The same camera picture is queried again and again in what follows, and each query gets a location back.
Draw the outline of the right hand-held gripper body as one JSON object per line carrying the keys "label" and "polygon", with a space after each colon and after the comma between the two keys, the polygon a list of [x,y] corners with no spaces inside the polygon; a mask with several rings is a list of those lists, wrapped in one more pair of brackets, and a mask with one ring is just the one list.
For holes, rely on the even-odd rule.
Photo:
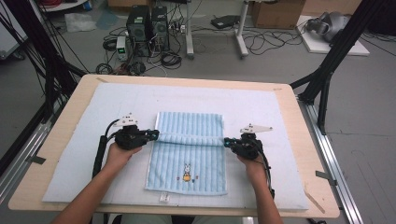
{"label": "right hand-held gripper body", "polygon": [[240,130],[241,138],[233,143],[233,153],[248,160],[255,160],[263,154],[262,141],[256,133],[270,132],[272,127],[255,125],[249,123],[248,126]]}

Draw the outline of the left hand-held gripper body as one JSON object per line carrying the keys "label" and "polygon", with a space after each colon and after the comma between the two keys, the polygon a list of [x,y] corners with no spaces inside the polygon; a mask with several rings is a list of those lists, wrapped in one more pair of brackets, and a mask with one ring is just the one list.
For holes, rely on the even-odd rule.
{"label": "left hand-held gripper body", "polygon": [[137,119],[131,113],[118,119],[113,124],[113,127],[120,127],[115,132],[115,142],[120,148],[132,150],[142,147],[149,141],[149,132],[147,130],[139,130],[137,124]]}

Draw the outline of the light blue striped towel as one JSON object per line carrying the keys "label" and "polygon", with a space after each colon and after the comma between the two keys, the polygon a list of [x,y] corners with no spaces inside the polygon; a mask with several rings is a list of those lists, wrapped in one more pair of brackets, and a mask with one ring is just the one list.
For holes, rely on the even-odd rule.
{"label": "light blue striped towel", "polygon": [[223,116],[161,112],[160,131],[150,154],[147,190],[184,195],[227,193]]}

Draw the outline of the person's left hand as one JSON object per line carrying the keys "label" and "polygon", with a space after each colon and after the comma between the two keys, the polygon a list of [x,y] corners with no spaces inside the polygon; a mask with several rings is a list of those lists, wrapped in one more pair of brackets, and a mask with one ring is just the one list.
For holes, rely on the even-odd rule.
{"label": "person's left hand", "polygon": [[131,150],[122,149],[117,143],[113,143],[109,147],[107,152],[106,164],[104,169],[107,171],[118,172],[120,171],[132,158],[132,156],[138,153],[142,147],[137,147]]}

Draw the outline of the person's right hand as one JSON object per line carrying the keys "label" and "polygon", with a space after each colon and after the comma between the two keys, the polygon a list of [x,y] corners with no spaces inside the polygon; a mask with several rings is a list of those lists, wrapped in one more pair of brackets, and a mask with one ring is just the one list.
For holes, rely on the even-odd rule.
{"label": "person's right hand", "polygon": [[238,156],[237,159],[245,165],[248,180],[252,185],[256,186],[266,184],[267,176],[260,157],[257,157],[254,160],[249,160]]}

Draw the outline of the white foam mat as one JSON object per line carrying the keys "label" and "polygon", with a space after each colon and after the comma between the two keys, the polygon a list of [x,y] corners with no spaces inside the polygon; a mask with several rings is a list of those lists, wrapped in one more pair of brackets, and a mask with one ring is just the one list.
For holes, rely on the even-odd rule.
{"label": "white foam mat", "polygon": [[[238,139],[251,124],[272,127],[258,133],[269,161],[275,202],[282,211],[304,211],[308,207],[274,91],[177,87],[144,84],[100,84],[58,160],[44,194],[46,202],[70,202],[91,180],[94,158],[102,133],[114,133],[112,121],[131,113],[139,128],[157,129],[161,112],[209,113],[223,116],[223,140]],[[163,205],[179,207],[252,208],[254,192],[243,164],[225,148],[227,193],[197,196],[147,190],[149,159],[155,142],[143,150],[121,172],[107,192],[105,204]]]}

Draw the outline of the black tape piece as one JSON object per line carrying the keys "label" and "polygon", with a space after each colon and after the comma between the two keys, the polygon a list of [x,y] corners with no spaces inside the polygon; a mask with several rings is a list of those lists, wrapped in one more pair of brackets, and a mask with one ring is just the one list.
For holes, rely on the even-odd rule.
{"label": "black tape piece", "polygon": [[30,162],[30,163],[43,164],[43,163],[46,161],[46,159],[45,159],[45,158],[42,158],[42,157],[39,157],[39,156],[37,156],[37,155],[34,155],[34,156],[28,156],[28,157],[25,159],[25,161],[26,161],[26,162]]}
{"label": "black tape piece", "polygon": [[321,172],[321,171],[315,171],[315,175],[317,177],[326,179],[329,182],[330,186],[337,186],[338,185],[337,180],[334,179],[331,175],[329,175],[327,173],[324,173],[324,172]]}

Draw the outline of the white power supply unit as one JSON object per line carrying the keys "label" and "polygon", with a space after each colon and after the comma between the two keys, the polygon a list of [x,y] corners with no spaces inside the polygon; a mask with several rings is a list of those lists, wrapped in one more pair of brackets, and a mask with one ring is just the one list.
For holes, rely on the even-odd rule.
{"label": "white power supply unit", "polygon": [[128,58],[125,36],[119,36],[117,38],[116,51],[118,53],[119,60],[121,62],[125,62]]}

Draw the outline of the black computer tower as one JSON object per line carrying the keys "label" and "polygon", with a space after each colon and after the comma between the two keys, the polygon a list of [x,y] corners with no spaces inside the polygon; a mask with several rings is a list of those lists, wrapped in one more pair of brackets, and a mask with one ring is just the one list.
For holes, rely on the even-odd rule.
{"label": "black computer tower", "polygon": [[151,22],[156,46],[162,51],[168,51],[170,46],[167,7],[154,7],[151,11]]}
{"label": "black computer tower", "polygon": [[149,56],[149,40],[152,38],[152,28],[147,5],[133,5],[126,22],[133,53],[137,56]]}

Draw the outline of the flat black device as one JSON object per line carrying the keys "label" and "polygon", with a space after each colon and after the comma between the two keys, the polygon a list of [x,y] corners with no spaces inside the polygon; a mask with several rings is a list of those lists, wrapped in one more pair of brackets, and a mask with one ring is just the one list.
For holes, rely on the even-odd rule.
{"label": "flat black device", "polygon": [[224,29],[227,27],[233,27],[240,21],[240,17],[236,15],[226,15],[215,18],[211,21],[211,24],[217,29]]}

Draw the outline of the clear plastic bag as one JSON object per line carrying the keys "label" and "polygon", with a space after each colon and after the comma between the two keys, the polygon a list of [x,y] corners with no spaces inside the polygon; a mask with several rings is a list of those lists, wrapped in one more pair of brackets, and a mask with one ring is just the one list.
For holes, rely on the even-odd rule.
{"label": "clear plastic bag", "polygon": [[90,15],[69,13],[64,15],[66,30],[69,33],[88,32],[96,29],[96,23]]}

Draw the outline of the open cardboard box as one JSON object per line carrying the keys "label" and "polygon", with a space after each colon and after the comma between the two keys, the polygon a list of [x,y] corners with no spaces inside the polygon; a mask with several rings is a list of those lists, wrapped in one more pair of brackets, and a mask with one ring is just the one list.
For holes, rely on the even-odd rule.
{"label": "open cardboard box", "polygon": [[253,24],[257,28],[294,29],[306,0],[276,0],[255,2],[252,9]]}

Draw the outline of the grey headset device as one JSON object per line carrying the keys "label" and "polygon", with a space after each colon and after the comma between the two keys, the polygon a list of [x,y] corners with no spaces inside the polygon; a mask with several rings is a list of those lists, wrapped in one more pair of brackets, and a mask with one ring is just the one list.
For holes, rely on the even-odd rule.
{"label": "grey headset device", "polygon": [[326,42],[331,43],[344,30],[348,22],[349,17],[340,12],[324,12],[319,17],[310,19],[306,24],[306,30],[314,31]]}

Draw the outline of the aluminium rail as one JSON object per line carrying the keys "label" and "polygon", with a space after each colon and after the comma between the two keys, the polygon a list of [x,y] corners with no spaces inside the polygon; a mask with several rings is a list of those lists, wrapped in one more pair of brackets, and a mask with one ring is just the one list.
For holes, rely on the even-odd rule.
{"label": "aluminium rail", "polygon": [[48,114],[41,106],[0,159],[0,204],[21,180],[31,164],[25,159],[37,155],[61,112],[62,109],[55,106],[52,113]]}
{"label": "aluminium rail", "polygon": [[323,134],[317,125],[318,112],[313,105],[299,102],[308,127],[312,130],[315,142],[318,145],[319,157],[324,162],[326,173],[331,187],[335,190],[336,201],[348,224],[364,224],[361,213],[349,190],[339,162],[334,154],[330,138]]}

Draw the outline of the black metal frame post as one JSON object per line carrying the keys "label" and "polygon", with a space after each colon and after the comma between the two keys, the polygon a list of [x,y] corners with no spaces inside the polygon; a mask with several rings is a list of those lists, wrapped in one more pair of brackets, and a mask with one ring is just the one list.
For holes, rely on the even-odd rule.
{"label": "black metal frame post", "polygon": [[332,75],[345,59],[353,45],[358,41],[365,28],[389,0],[361,0],[346,28],[334,42],[329,53],[320,66],[310,75],[302,77],[290,84],[293,89],[306,84],[306,88],[298,95],[298,99],[306,105],[313,105],[320,95],[318,121],[321,132],[326,134],[325,120]]}
{"label": "black metal frame post", "polygon": [[11,19],[0,13],[0,22],[20,44],[36,73],[45,79],[45,103],[40,111],[43,119],[47,120],[54,114],[54,104],[59,99],[71,97],[78,85],[76,77],[83,77],[87,72],[64,58],[62,49],[53,44],[29,0],[0,0],[0,6],[7,6],[35,49],[21,41],[22,37],[11,24]]}

